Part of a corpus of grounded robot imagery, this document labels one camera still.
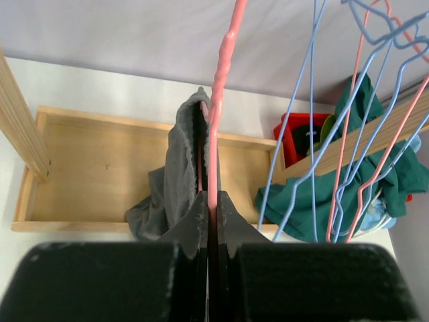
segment red container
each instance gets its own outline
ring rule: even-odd
[[[274,137],[277,140],[279,138],[280,129],[286,114],[282,115],[282,122],[277,125],[274,129]],[[322,127],[324,120],[329,116],[326,113],[313,113],[313,124],[318,127]],[[310,114],[309,113],[290,113],[288,123],[283,136],[283,150],[284,150],[284,163],[285,167],[289,167],[294,163],[305,158],[296,153],[294,140],[292,139],[292,131],[301,125],[310,125]]]

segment wire rack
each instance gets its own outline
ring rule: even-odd
[[[280,134],[278,138],[278,143],[275,148],[275,152],[273,155],[273,160],[269,169],[269,174],[267,178],[266,188],[263,193],[262,204],[260,208],[260,216],[258,222],[258,229],[261,229],[263,220],[265,218],[265,212],[267,209],[267,200],[271,188],[271,184],[273,182],[273,174],[275,168],[275,161],[279,156],[279,150],[282,148],[282,138],[285,133],[286,124],[289,120],[290,113],[292,107],[295,102],[296,94],[298,92],[299,86],[302,82],[302,76],[304,74],[305,67],[310,65],[310,133],[314,130],[313,124],[313,96],[314,96],[314,44],[316,41],[318,27],[320,25],[320,21],[322,19],[327,0],[322,2],[320,9],[318,10],[318,1],[314,0],[314,11],[313,11],[313,24],[312,24],[312,35],[310,39],[310,43],[308,44],[307,51],[305,53],[302,67],[300,73],[298,75],[298,79],[296,81],[296,86],[294,92],[292,94],[292,98],[290,100],[289,106],[286,110],[286,116],[282,122],[282,126],[280,129]],[[214,83],[212,86],[212,97],[210,99],[210,107],[208,108],[208,122],[210,124],[209,129],[209,164],[208,164],[208,206],[210,209],[210,222],[215,225],[216,222],[216,207],[217,207],[217,129],[219,127],[220,116],[222,113],[222,102],[223,102],[223,89],[225,87],[225,83],[227,81],[228,72],[231,66],[231,57],[233,55],[235,40],[237,39],[237,34],[241,25],[241,21],[243,19],[246,0],[236,0],[233,16],[231,18],[231,25],[229,31],[225,35],[223,42],[221,44],[221,49],[219,51],[219,63],[216,74],[214,76]],[[423,116],[420,117],[416,126],[413,128],[412,134],[407,138],[405,144],[402,146],[401,150],[397,155],[393,158],[393,160],[386,164],[389,154],[395,143],[400,138],[401,131],[404,128],[408,118],[412,114],[414,107],[426,85],[429,83],[429,75],[424,79],[417,93],[415,94],[412,102],[410,103],[407,111],[404,115],[402,115],[400,122],[397,122],[397,127],[388,143],[387,147],[384,149],[383,156],[381,158],[381,162],[378,164],[375,169],[372,177],[367,182],[364,182],[357,191],[357,200],[358,207],[355,212],[353,222],[349,227],[343,227],[343,218],[344,218],[344,209],[342,206],[342,197],[344,195],[345,189],[352,183],[354,177],[357,174],[357,171],[362,164],[364,158],[367,156],[368,151],[371,149],[371,145],[374,143],[377,134],[380,135],[380,129],[383,127],[385,122],[389,119],[389,116],[394,111],[395,103],[397,100],[398,93],[400,91],[402,84],[402,75],[407,65],[413,62],[416,59],[423,59],[427,63],[429,63],[429,56],[426,54],[429,51],[429,37],[421,35],[421,29],[419,23],[426,19],[429,16],[429,12],[421,13],[409,20],[402,22],[398,17],[392,17],[391,15],[391,4],[388,0],[375,0],[372,4],[368,5],[360,0],[342,0],[342,5],[346,5],[349,7],[353,17],[355,19],[355,23],[359,27],[361,31],[361,37],[359,39],[359,47],[357,50],[357,56],[355,61],[355,67],[353,71],[352,81],[351,81],[351,91],[347,103],[341,113],[337,115],[335,124],[333,125],[330,133],[327,138],[320,145],[319,150],[315,151],[313,136],[310,135],[310,153],[309,153],[309,167],[307,171],[300,176],[300,178],[295,181],[292,187],[292,192],[290,196],[290,204],[287,208],[287,211],[284,213],[282,222],[279,224],[279,228],[276,231],[273,241],[277,241],[281,232],[284,230],[284,227],[288,223],[290,219],[290,215],[294,210],[296,204],[296,195],[298,187],[306,180],[311,181],[311,203],[312,203],[312,218],[313,218],[313,235],[314,242],[332,242],[336,243],[340,240],[340,236],[345,242],[349,242],[351,238],[357,233],[358,230],[358,222],[362,218],[365,210],[368,209],[368,206],[371,202],[372,189],[374,184],[385,178],[392,168],[395,166],[397,161],[401,158],[402,154],[409,147],[412,140],[416,137],[418,132],[425,125],[427,120],[429,119],[429,111]],[[359,12],[365,10],[365,15],[362,17]],[[367,22],[369,20],[369,16],[377,16],[381,18],[387,28],[388,32],[379,37],[373,37],[369,30],[367,29]],[[406,41],[401,41],[400,36],[404,36]],[[372,46],[373,50],[368,55],[364,65],[362,68],[359,68],[360,61],[362,60],[362,47],[363,44],[369,44]],[[387,106],[385,113],[382,115],[379,123],[372,130],[371,135],[368,140],[363,141],[363,134],[365,129],[367,129],[367,118],[372,107],[373,100],[375,99],[375,94],[380,84],[380,81],[383,76],[383,71],[386,67],[386,62],[388,61],[389,55],[392,49],[396,50],[406,50],[408,48],[413,48],[415,54],[405,61],[402,62],[400,67],[397,70],[397,77],[395,80],[395,87],[393,90],[392,98]],[[357,134],[357,139],[351,152],[351,157],[348,162],[343,166],[343,160],[345,158],[345,146],[347,141],[347,129],[349,125],[349,117],[351,112],[351,105],[355,100],[355,97],[358,93],[359,87],[361,86],[365,75],[371,66],[371,63],[374,61],[374,58],[377,55],[380,55],[383,50],[385,50],[385,56],[383,59],[383,63],[379,70],[379,74],[376,77],[376,81],[372,90],[371,97],[369,99],[369,108],[366,109],[365,114],[362,119],[362,123],[359,129],[359,133]],[[328,225],[326,228],[326,240],[318,239],[317,232],[317,215],[318,215],[318,207],[316,205],[315,195],[316,195],[316,187],[315,187],[315,170],[316,167],[320,164],[324,154],[328,150],[328,147],[334,140],[334,135],[339,129],[341,124],[343,125],[343,134],[341,137],[341,144],[338,150],[338,163],[336,167],[336,175],[335,182],[332,187],[332,201],[330,204],[330,213],[328,218]],[[340,170],[341,168],[347,165],[347,169],[345,171],[345,175],[341,178]],[[379,229],[383,227],[389,221],[388,218],[382,218],[379,225],[375,227],[375,229]]]

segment light blue cloth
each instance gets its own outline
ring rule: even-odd
[[[417,152],[422,147],[422,139],[416,135],[410,143],[410,148]],[[361,231],[367,231],[374,228],[383,219],[384,215],[390,218],[389,222],[383,228],[389,229],[396,224],[396,218],[391,218],[386,211],[386,204],[383,198],[375,199],[369,206],[359,228]]]

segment wooden post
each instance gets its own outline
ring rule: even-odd
[[[397,128],[399,127],[408,107],[410,106],[410,102],[406,102],[401,104],[399,107],[396,107],[386,119],[386,122],[381,127],[379,133],[375,137],[373,143],[369,147],[366,156],[385,149]],[[420,99],[418,100],[416,106],[408,117],[407,122],[402,128],[401,134],[397,139],[397,142],[408,139],[413,132],[416,130],[419,123],[422,121],[424,116],[429,111],[429,91],[426,91],[422,94]],[[363,129],[361,140],[359,141],[359,145],[357,148],[357,153],[355,155],[354,161],[359,159],[363,152],[363,148],[369,142],[369,138],[371,134],[374,132],[375,128],[380,122],[381,117],[374,119],[373,121],[367,123]],[[429,121],[423,126],[420,130],[426,131],[429,129]],[[357,142],[357,138],[359,135],[360,129],[356,129],[355,131],[347,134],[346,144],[344,148],[343,154],[343,166],[346,166],[350,163],[351,156],[353,154],[353,150],[355,148],[355,144]],[[326,149],[324,156],[320,159],[318,166],[316,167],[315,175],[322,176],[323,174],[329,173],[331,171],[336,170],[336,166],[338,164],[339,150],[341,148],[341,140],[337,140],[329,144]],[[311,160],[310,157],[307,156],[305,159],[291,165],[283,171],[277,172],[273,176],[273,183],[276,184],[285,184],[286,179],[288,178],[296,178],[300,176],[304,176],[308,169],[310,168]]]
[[[0,49],[0,129],[40,182],[48,181],[50,158]]]

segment white tabletop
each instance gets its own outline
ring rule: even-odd
[[[7,59],[33,115],[38,105],[48,105],[174,123],[177,108],[198,86],[112,72]],[[204,87],[210,95],[209,87]],[[289,99],[241,91],[225,91],[223,132],[272,138]],[[308,111],[308,102],[296,101],[294,111]],[[316,111],[333,112],[331,106],[316,105]],[[16,233],[10,230],[24,163],[0,133],[0,294],[3,294],[15,267],[34,245],[52,241],[130,241],[126,233]],[[292,242],[284,234],[281,241]],[[356,242],[383,246],[394,255],[387,230]]]

